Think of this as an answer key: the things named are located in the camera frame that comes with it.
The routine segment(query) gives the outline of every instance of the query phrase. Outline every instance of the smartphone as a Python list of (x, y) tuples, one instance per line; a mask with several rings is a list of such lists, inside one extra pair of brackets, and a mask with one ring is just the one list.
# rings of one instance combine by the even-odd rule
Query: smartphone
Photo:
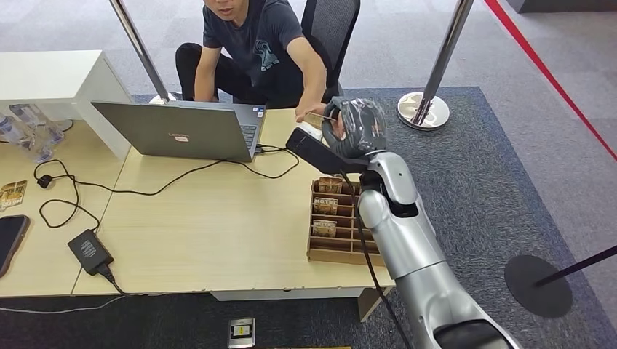
[(30, 219), (24, 215), (0, 218), (0, 278), (9, 270), (29, 225)]

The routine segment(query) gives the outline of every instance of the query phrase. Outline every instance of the wooden compartment tray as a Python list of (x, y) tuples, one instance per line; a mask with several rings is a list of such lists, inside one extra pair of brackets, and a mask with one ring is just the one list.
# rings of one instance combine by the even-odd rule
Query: wooden compartment tray
[[(311, 226), (308, 228), (308, 260), (322, 262), (337, 262), (347, 264), (366, 265), (366, 258), (362, 250), (362, 242), (356, 223), (356, 215), (351, 197), (350, 187), (343, 183), (340, 194), (319, 193), (319, 180), (313, 181), (311, 188)], [(360, 196), (360, 184), (353, 182), (352, 185), (356, 200)], [(336, 215), (320, 214), (315, 212), (315, 198), (335, 198), (338, 200)], [(314, 236), (314, 220), (331, 220), (336, 222), (336, 234), (334, 237)], [(383, 258), (379, 254), (377, 244), (373, 241), (370, 230), (363, 229), (365, 234), (369, 258), (373, 265), (384, 266)]]

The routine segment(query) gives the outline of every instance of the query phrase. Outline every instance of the red rope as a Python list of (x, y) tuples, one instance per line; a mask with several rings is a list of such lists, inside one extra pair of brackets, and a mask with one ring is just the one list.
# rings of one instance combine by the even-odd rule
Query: red rope
[(587, 126), (589, 131), (592, 132), (592, 134), (596, 137), (596, 139), (600, 142), (600, 144), (602, 144), (604, 149), (606, 149), (606, 151), (613, 157), (613, 159), (617, 161), (617, 155), (615, 154), (613, 149), (611, 149), (610, 146), (604, 141), (602, 136), (600, 136), (600, 133), (598, 133), (598, 131), (594, 128), (592, 123), (589, 122), (587, 117), (585, 117), (585, 114), (583, 114), (581, 109), (579, 109), (578, 106), (576, 106), (572, 98), (570, 98), (570, 96), (568, 96), (568, 94), (563, 89), (563, 87), (561, 87), (560, 83), (557, 82), (556, 78), (553, 76), (551, 71), (549, 71), (546, 65), (544, 65), (544, 62), (542, 62), (542, 60), (540, 59), (536, 51), (533, 50), (531, 45), (529, 45), (529, 42), (527, 41), (527, 39), (525, 39), (525, 37), (522, 35), (520, 30), (516, 27), (514, 22), (512, 22), (512, 19), (508, 17), (508, 14), (506, 14), (506, 11), (503, 10), (503, 7), (501, 7), (501, 5), (498, 3), (497, 0), (485, 0), (485, 2), (486, 2), (486, 5), (488, 5), (488, 7), (493, 11), (495, 16), (497, 16), (497, 18), (501, 21), (501, 24), (503, 24), (503, 26), (506, 27), (506, 29), (510, 32), (514, 40), (516, 40), (517, 43), (521, 46), (522, 50), (525, 51), (527, 56), (533, 61), (534, 64), (536, 64), (536, 67), (540, 69), (542, 74), (544, 74), (544, 76), (549, 80), (551, 85), (553, 85), (553, 87), (557, 90), (557, 92), (559, 92), (559, 94), (565, 100), (565, 102), (570, 106), (570, 108), (572, 108), (574, 113), (576, 113), (576, 115), (580, 118), (583, 124)]

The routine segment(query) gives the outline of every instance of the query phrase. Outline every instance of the office chair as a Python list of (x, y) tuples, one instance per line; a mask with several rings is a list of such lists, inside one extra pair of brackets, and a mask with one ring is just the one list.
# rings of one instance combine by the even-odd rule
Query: office chair
[(302, 31), (327, 69), (324, 103), (343, 94), (338, 77), (359, 12), (360, 0), (308, 0), (304, 7)]

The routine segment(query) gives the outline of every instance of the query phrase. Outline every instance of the plastic bottle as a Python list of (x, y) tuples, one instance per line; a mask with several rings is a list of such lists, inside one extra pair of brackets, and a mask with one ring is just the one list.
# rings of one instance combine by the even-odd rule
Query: plastic bottle
[(19, 147), (36, 163), (50, 160), (53, 152), (47, 142), (36, 136), (28, 127), (20, 127), (15, 120), (0, 113), (0, 135), (8, 142)]
[(43, 133), (49, 135), (52, 144), (58, 144), (64, 139), (64, 132), (49, 120), (45, 114), (34, 104), (13, 104), (9, 109), (30, 128), (43, 129)]

